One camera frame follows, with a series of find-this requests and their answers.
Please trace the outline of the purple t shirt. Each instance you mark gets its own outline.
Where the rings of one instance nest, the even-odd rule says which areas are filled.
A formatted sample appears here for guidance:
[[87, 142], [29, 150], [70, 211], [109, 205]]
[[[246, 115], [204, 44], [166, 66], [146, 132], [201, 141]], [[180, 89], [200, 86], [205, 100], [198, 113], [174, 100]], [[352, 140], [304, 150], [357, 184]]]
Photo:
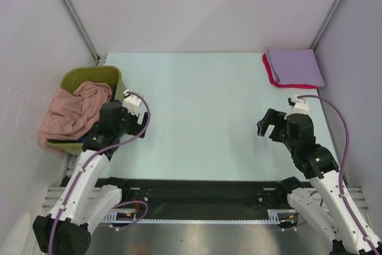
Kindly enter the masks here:
[[325, 86], [312, 49], [269, 48], [265, 53], [265, 59], [271, 79], [279, 85]]

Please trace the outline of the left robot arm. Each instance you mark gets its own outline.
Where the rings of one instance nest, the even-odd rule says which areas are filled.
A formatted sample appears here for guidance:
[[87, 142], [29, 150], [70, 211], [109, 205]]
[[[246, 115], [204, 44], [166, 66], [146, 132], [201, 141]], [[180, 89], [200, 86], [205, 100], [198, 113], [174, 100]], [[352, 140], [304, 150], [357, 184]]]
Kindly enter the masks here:
[[84, 139], [75, 170], [63, 193], [46, 216], [37, 216], [33, 231], [45, 254], [85, 254], [96, 227], [116, 206], [125, 207], [132, 193], [123, 186], [106, 185], [94, 199], [91, 192], [116, 150], [143, 138], [150, 111], [140, 112], [146, 101], [129, 93], [100, 109], [99, 120]]

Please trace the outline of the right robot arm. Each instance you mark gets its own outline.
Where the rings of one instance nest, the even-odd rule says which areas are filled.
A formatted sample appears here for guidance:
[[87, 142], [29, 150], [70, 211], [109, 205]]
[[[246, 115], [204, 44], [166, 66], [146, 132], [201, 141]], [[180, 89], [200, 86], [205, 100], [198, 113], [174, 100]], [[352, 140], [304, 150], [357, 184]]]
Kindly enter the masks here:
[[294, 165], [313, 186], [324, 206], [313, 199], [296, 177], [279, 182], [276, 203], [297, 210], [331, 245], [331, 254], [381, 254], [381, 239], [349, 195], [331, 152], [316, 142], [310, 116], [268, 109], [257, 123], [257, 134], [264, 136], [269, 126], [273, 126], [270, 139], [285, 145]]

